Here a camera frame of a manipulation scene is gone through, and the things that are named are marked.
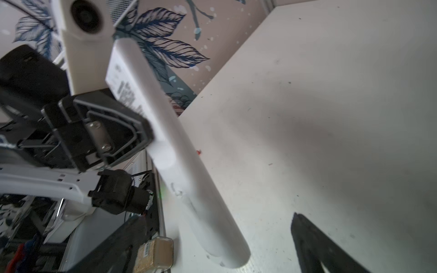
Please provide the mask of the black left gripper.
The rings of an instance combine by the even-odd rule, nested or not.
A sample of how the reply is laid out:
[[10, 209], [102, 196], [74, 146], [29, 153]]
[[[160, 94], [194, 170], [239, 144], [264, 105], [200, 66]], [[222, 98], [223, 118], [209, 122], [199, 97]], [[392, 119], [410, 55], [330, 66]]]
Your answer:
[[72, 96], [67, 74], [28, 45], [1, 58], [1, 163], [85, 172], [114, 167], [154, 139], [109, 89]]

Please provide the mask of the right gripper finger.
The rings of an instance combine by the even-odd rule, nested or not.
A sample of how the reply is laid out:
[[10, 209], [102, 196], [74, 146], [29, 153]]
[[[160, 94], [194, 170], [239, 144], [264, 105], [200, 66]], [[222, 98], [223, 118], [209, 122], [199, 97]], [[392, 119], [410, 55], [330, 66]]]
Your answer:
[[368, 272], [303, 214], [293, 215], [291, 235], [303, 273]]

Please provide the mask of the white remote control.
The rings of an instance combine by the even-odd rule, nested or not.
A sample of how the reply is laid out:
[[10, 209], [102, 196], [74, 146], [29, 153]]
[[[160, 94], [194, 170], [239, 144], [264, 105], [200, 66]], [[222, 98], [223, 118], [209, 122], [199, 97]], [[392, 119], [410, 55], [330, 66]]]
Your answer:
[[117, 39], [106, 75], [115, 99], [148, 120], [146, 150], [210, 259], [239, 268], [249, 246], [136, 41]]

